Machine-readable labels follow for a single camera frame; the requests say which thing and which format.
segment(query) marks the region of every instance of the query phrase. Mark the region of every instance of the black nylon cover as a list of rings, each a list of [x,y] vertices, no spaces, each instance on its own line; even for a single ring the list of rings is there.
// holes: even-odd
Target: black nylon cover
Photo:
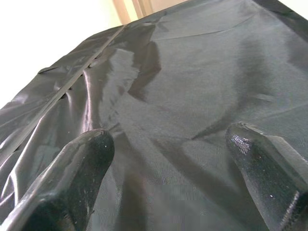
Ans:
[[[307,21],[277,1],[189,1],[93,35],[0,110],[0,222],[103,128],[115,156],[88,231],[268,230],[225,133],[245,121],[308,159],[307,60]]]

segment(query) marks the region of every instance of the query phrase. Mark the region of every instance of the black fabric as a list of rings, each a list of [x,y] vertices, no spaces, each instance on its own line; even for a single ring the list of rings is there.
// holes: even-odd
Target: black fabric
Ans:
[[[268,230],[225,133],[245,121],[308,159],[308,23],[277,3],[189,1],[41,70],[0,110],[0,221],[67,143],[103,128],[115,156],[87,231]]]

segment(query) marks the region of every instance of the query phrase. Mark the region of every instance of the shiny black fabric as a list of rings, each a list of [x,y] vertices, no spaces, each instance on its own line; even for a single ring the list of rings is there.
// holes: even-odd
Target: shiny black fabric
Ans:
[[[195,0],[88,38],[0,110],[0,222],[103,128],[115,156],[88,231],[268,230],[225,133],[245,121],[308,159],[307,25],[276,1]]]

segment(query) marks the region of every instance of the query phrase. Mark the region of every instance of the beige wall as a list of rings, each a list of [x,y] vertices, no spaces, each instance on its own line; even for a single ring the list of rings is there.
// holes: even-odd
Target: beige wall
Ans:
[[[151,0],[151,5],[153,11],[157,12],[185,1],[187,0]]]

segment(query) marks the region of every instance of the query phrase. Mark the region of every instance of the white wall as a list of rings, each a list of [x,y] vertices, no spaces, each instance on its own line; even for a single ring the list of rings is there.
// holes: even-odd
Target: white wall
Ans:
[[[308,20],[308,0],[279,0]]]
[[[112,0],[2,0],[0,108],[40,69],[119,24]]]

